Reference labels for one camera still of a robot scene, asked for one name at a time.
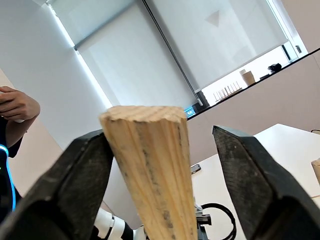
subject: hand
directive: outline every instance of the hand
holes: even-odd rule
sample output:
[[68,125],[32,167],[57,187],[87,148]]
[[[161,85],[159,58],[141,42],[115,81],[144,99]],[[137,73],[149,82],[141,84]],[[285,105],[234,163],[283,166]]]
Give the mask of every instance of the hand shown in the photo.
[[39,114],[40,105],[36,100],[11,87],[0,87],[0,116],[7,120],[29,120]]

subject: roller blind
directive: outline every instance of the roller blind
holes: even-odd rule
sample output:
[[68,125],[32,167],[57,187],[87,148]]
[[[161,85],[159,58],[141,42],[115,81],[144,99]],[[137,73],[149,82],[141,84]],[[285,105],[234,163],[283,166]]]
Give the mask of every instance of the roller blind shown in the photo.
[[201,90],[288,40],[266,0],[152,0]]
[[[168,29],[197,91],[288,41],[266,0],[146,2]],[[49,3],[73,42],[82,43],[78,51],[113,105],[187,107],[196,102],[154,23],[135,0]]]
[[51,6],[113,105],[197,102],[161,37],[132,0],[55,0]]

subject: smartphone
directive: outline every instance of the smartphone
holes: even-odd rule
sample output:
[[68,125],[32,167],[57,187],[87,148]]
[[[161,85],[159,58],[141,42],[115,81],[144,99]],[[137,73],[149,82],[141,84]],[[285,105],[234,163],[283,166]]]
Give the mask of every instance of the smartphone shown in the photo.
[[201,166],[199,164],[193,165],[190,167],[191,174],[195,174],[196,172],[199,172],[201,170]]

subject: black cable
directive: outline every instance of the black cable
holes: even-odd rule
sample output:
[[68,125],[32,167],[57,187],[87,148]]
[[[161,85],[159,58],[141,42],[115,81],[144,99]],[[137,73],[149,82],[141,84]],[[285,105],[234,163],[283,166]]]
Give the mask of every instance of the black cable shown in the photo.
[[227,214],[231,220],[231,223],[233,225],[233,229],[230,232],[230,234],[222,240],[234,240],[236,238],[236,235],[237,235],[236,219],[235,219],[234,215],[232,214],[232,212],[228,208],[226,208],[225,206],[218,204],[218,203],[207,203],[207,204],[202,205],[201,207],[203,210],[204,209],[211,209],[211,208],[220,209],[225,214]]

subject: wood grain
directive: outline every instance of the wood grain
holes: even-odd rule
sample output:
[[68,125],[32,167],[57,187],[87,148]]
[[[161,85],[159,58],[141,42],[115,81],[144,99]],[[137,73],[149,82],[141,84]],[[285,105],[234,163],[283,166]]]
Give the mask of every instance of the wood grain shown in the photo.
[[100,122],[149,238],[198,239],[183,109],[116,106]]

